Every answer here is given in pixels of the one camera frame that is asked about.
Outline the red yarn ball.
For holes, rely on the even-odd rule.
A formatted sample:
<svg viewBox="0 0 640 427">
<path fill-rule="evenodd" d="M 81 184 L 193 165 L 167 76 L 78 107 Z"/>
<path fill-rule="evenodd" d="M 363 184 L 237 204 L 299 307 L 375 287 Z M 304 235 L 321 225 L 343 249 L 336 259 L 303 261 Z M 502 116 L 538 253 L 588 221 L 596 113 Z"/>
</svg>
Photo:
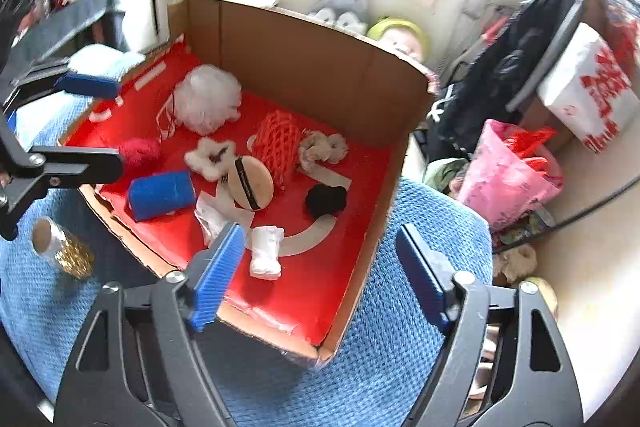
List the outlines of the red yarn ball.
<svg viewBox="0 0 640 427">
<path fill-rule="evenodd" d="M 152 170 L 160 160 L 160 142 L 155 139 L 129 139 L 118 147 L 122 156 L 124 173 L 133 176 Z"/>
</svg>

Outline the beige powder puff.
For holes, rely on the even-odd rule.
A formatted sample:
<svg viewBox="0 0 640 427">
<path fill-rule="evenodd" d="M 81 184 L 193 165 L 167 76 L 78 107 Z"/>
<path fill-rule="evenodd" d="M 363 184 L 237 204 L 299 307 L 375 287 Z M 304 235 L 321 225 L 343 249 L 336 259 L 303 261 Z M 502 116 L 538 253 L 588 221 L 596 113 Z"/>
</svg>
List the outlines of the beige powder puff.
<svg viewBox="0 0 640 427">
<path fill-rule="evenodd" d="M 254 156 L 243 155 L 235 158 L 227 173 L 227 186 L 234 201 L 247 210 L 263 210 L 273 199 L 271 173 Z"/>
</svg>

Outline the red net doll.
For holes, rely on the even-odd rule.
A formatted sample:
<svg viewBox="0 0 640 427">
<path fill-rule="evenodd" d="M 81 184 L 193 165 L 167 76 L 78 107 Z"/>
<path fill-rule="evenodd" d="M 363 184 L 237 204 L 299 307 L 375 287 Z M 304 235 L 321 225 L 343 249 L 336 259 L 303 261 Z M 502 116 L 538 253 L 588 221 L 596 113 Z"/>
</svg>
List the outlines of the red net doll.
<svg viewBox="0 0 640 427">
<path fill-rule="evenodd" d="M 268 113 L 258 124 L 257 131 L 247 140 L 250 156 L 261 161 L 271 174 L 275 187 L 284 190 L 290 183 L 298 163 L 297 147 L 302 141 L 296 117 L 284 110 Z M 198 140 L 194 150 L 183 156 L 186 167 L 208 182 L 223 178 L 232 162 L 239 157 L 232 141 L 216 142 L 208 136 Z"/>
</svg>

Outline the black fluffy ball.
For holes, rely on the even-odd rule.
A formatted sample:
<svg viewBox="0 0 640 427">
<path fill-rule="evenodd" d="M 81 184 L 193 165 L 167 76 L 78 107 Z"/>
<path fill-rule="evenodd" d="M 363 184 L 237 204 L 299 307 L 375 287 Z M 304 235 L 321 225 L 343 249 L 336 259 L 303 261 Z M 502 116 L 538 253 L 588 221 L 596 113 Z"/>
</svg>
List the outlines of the black fluffy ball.
<svg viewBox="0 0 640 427">
<path fill-rule="evenodd" d="M 336 215 L 346 208 L 347 190 L 344 186 L 316 184 L 305 197 L 305 208 L 314 219 Z"/>
</svg>

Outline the light blue towel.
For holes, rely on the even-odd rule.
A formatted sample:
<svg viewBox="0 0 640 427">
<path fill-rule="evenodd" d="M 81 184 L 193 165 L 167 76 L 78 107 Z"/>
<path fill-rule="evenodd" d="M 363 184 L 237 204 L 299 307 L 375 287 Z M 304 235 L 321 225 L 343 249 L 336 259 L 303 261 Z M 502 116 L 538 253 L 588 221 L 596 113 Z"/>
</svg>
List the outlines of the light blue towel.
<svg viewBox="0 0 640 427">
<path fill-rule="evenodd" d="M 74 53 L 68 60 L 68 67 L 78 74 L 108 77 L 119 80 L 130 69 L 145 60 L 138 52 L 122 52 L 104 44 L 90 44 Z"/>
</svg>

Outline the blue knitted blanket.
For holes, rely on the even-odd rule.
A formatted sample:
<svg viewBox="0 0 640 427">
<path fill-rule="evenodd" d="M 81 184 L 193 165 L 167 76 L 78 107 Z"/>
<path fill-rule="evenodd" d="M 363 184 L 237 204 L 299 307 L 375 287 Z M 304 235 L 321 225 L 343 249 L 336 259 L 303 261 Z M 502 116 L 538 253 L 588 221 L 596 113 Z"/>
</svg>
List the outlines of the blue knitted blanket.
<svg viewBox="0 0 640 427">
<path fill-rule="evenodd" d="M 30 233 L 41 217 L 91 248 L 96 261 L 89 280 L 76 280 L 35 253 Z M 455 268 L 490 281 L 486 222 L 446 196 L 401 179 L 360 303 L 327 366 L 298 366 L 222 323 L 198 335 L 209 374 L 237 424 L 397 426 L 406 418 L 442 347 L 442 335 L 424 319 L 395 253 L 396 233 L 406 223 Z M 70 350 L 102 285 L 153 280 L 77 191 L 53 190 L 30 206 L 17 238 L 1 245 L 1 322 L 47 398 L 58 394 Z"/>
</svg>

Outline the white mesh bath pouf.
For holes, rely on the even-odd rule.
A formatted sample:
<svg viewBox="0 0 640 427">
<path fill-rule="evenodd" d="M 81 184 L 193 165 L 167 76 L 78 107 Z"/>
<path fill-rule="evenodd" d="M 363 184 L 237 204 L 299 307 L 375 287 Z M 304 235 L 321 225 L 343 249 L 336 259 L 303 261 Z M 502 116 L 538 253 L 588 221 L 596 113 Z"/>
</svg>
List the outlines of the white mesh bath pouf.
<svg viewBox="0 0 640 427">
<path fill-rule="evenodd" d="M 240 118 L 239 81 L 213 65 L 192 69 L 177 84 L 172 98 L 178 123 L 199 135 L 212 134 L 228 120 Z"/>
</svg>

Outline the pink plastic bag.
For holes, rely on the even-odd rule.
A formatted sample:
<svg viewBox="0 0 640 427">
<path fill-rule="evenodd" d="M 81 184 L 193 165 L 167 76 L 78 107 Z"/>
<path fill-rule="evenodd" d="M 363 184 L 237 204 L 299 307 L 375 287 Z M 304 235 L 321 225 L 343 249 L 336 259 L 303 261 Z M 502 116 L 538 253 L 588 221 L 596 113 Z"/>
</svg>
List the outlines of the pink plastic bag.
<svg viewBox="0 0 640 427">
<path fill-rule="evenodd" d="M 564 185 L 560 165 L 546 147 L 554 136 L 550 127 L 526 131 L 489 119 L 457 200 L 483 217 L 492 231 L 549 202 Z"/>
</svg>

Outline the cardboard box red inside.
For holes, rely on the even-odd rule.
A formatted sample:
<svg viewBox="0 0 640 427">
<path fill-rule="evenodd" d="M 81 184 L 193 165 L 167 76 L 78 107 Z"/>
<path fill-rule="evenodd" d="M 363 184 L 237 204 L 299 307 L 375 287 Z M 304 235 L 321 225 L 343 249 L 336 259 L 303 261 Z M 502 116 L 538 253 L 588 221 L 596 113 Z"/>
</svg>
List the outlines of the cardboard box red inside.
<svg viewBox="0 0 640 427">
<path fill-rule="evenodd" d="M 87 205 L 156 275 L 183 269 L 238 222 L 243 257 L 219 317 L 308 366 L 331 361 L 384 232 L 430 73 L 389 46 L 307 17 L 177 0 L 170 40 L 62 136 L 153 141 Z"/>
</svg>

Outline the beige fluffy scrunchie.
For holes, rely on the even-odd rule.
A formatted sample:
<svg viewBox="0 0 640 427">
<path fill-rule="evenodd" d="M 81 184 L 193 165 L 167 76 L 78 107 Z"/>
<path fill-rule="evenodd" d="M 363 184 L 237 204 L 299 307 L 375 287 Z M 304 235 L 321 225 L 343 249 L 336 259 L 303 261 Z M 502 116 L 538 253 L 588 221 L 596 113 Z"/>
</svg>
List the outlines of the beige fluffy scrunchie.
<svg viewBox="0 0 640 427">
<path fill-rule="evenodd" d="M 321 131 L 308 131 L 298 146 L 300 168 L 311 172 L 318 161 L 338 164 L 348 153 L 348 145 L 343 135 L 326 135 Z"/>
</svg>

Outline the white red paper bag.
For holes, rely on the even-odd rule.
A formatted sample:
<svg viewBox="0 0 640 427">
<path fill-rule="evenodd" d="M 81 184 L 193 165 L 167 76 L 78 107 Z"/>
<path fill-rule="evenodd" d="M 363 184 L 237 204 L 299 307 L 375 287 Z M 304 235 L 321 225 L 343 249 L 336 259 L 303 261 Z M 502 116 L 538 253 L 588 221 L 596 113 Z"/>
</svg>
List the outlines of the white red paper bag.
<svg viewBox="0 0 640 427">
<path fill-rule="evenodd" d="M 556 119 L 551 152 L 577 141 L 599 154 L 637 115 L 638 39 L 637 17 L 608 20 L 604 34 L 585 22 L 577 25 L 537 89 L 541 104 Z"/>
</svg>

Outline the grey plush toy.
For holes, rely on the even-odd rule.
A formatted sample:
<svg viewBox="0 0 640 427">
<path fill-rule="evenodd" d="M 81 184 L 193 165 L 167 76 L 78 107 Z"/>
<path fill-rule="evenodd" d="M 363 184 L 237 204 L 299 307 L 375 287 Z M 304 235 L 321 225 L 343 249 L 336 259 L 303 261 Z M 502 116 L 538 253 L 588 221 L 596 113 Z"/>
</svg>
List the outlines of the grey plush toy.
<svg viewBox="0 0 640 427">
<path fill-rule="evenodd" d="M 317 0 L 308 16 L 334 29 L 364 35 L 371 23 L 368 0 Z"/>
</svg>

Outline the dark hanging clothes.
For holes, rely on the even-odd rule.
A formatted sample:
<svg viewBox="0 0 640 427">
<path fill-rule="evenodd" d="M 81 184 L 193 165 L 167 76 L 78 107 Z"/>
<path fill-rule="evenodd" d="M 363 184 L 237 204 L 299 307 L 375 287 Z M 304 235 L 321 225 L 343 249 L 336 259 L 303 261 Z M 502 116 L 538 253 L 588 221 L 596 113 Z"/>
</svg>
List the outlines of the dark hanging clothes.
<svg viewBox="0 0 640 427">
<path fill-rule="evenodd" d="M 532 75 L 575 1 L 523 3 L 463 77 L 440 90 L 427 114 L 427 160 L 469 158 L 486 120 L 513 120 L 506 106 Z"/>
</svg>

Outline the yellow green plush toy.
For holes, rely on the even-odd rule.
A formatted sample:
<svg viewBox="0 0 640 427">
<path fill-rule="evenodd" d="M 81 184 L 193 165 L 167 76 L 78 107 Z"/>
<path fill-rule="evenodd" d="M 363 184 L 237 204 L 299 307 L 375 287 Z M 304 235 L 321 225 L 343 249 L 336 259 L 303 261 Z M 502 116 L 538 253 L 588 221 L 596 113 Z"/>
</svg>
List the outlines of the yellow green plush toy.
<svg viewBox="0 0 640 427">
<path fill-rule="evenodd" d="M 430 52 L 430 40 L 423 29 L 411 20 L 383 17 L 368 31 L 367 37 L 423 63 Z"/>
</svg>

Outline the black clothes rack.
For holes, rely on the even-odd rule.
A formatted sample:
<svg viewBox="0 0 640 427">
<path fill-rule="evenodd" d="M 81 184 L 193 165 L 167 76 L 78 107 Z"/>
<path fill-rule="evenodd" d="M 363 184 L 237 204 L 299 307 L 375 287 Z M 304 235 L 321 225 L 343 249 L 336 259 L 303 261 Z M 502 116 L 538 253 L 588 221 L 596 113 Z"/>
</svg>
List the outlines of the black clothes rack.
<svg viewBox="0 0 640 427">
<path fill-rule="evenodd" d="M 522 200 L 496 217 L 497 233 L 599 178 L 594 165 L 639 117 L 638 20 L 614 0 L 564 0 L 554 21 L 544 54 L 506 104 L 532 127 L 491 124 L 486 133 L 503 156 L 491 163 L 499 191 Z"/>
</svg>

